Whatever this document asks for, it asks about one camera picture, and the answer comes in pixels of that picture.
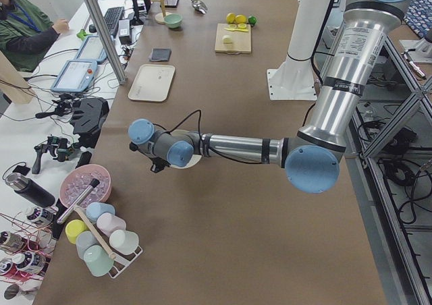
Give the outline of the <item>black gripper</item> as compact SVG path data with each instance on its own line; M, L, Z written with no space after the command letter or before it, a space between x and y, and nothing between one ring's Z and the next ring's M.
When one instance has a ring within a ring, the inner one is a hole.
M134 144L133 142L130 143L130 150L132 152L139 152L142 155L148 157L151 161L152 161L152 165L150 170L153 173L158 173L162 170L164 170L166 167L170 167L171 165L165 161L164 159L160 158L160 157L152 157L150 154L144 152L143 150L141 150L137 144Z

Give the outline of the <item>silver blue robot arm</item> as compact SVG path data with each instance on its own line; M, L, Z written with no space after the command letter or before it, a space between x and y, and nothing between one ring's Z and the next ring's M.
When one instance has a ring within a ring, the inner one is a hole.
M152 171L184 168L193 156L218 155L246 164L276 164L293 186L318 194L332 188L346 150L344 134L387 35L399 27L411 0L347 0L344 31L330 61L313 115L293 138L271 140L156 130L132 122L130 149L148 157Z

